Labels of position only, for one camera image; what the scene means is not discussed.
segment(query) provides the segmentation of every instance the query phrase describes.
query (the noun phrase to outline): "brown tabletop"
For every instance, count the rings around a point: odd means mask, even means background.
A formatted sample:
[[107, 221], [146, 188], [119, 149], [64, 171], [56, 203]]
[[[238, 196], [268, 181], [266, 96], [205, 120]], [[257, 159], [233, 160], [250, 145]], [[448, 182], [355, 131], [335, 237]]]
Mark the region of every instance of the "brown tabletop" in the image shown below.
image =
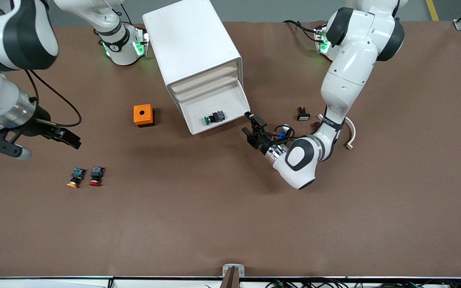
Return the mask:
[[[310, 133], [330, 62], [292, 25], [225, 26], [253, 112]], [[302, 191], [249, 146], [245, 118], [192, 136], [153, 57], [119, 67], [92, 28], [55, 27], [60, 56], [39, 74], [81, 111], [82, 146], [23, 137], [30, 161], [0, 155], [0, 276], [201, 276], [229, 262], [249, 276], [461, 276], [461, 32], [403, 26], [401, 51], [348, 115], [355, 148], [346, 128]], [[9, 78], [32, 93], [23, 72]], [[53, 120], [75, 121], [39, 90]], [[138, 128], [133, 106], [146, 103], [158, 124]], [[92, 166], [107, 168], [103, 186], [66, 186]]]

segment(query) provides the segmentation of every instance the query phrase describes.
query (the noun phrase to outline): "green light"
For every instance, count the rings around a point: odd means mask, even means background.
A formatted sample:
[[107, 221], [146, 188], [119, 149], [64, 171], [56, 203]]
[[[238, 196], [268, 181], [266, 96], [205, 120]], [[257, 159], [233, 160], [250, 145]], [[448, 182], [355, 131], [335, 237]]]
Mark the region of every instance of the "green light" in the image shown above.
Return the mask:
[[326, 53], [328, 51], [328, 46], [329, 46], [328, 41], [325, 41], [323, 44], [321, 44], [321, 53]]
[[134, 48], [136, 50], [136, 54], [138, 56], [143, 55], [143, 45], [140, 43], [133, 42]]
[[106, 56], [110, 57], [110, 53], [108, 52], [108, 48], [106, 47], [106, 44], [104, 44], [104, 42], [102, 43], [102, 46], [104, 47], [104, 50], [106, 50]]

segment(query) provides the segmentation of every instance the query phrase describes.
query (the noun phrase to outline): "yellow tape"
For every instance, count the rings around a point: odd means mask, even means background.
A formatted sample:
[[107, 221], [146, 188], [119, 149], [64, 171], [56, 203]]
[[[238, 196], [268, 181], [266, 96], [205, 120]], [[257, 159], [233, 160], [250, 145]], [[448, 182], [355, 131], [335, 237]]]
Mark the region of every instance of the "yellow tape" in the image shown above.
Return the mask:
[[431, 19], [433, 21], [439, 21], [439, 16], [437, 15], [437, 10], [435, 10], [435, 5], [433, 5], [433, 0], [426, 0], [426, 5], [428, 5], [428, 10], [430, 11]]

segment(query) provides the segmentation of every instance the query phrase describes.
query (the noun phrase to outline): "orange cube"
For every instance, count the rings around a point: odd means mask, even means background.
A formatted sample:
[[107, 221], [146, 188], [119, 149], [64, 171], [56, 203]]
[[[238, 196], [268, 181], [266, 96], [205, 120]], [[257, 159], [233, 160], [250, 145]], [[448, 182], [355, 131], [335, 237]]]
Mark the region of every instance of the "orange cube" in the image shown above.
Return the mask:
[[154, 126], [154, 109], [150, 104], [136, 105], [133, 111], [134, 122], [138, 127]]

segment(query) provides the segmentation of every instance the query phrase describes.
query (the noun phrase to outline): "table surface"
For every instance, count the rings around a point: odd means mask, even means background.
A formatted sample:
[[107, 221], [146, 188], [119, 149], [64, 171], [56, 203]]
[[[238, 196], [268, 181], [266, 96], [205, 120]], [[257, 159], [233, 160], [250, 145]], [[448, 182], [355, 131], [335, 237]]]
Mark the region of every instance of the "table surface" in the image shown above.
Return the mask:
[[[39, 75], [81, 111], [82, 146], [23, 137], [30, 161], [0, 155], [0, 276], [201, 276], [229, 262], [249, 276], [461, 276], [461, 32], [403, 26], [348, 115], [355, 148], [346, 128], [302, 191], [247, 144], [245, 118], [192, 136], [153, 57], [119, 67], [91, 28], [55, 27], [60, 55]], [[296, 109], [324, 111], [330, 62], [292, 25], [225, 27], [252, 112], [310, 133]], [[33, 91], [23, 72], [9, 78]], [[75, 121], [39, 90], [53, 120]], [[138, 128], [145, 103], [158, 124]], [[106, 167], [104, 185], [67, 187], [76, 166]]]

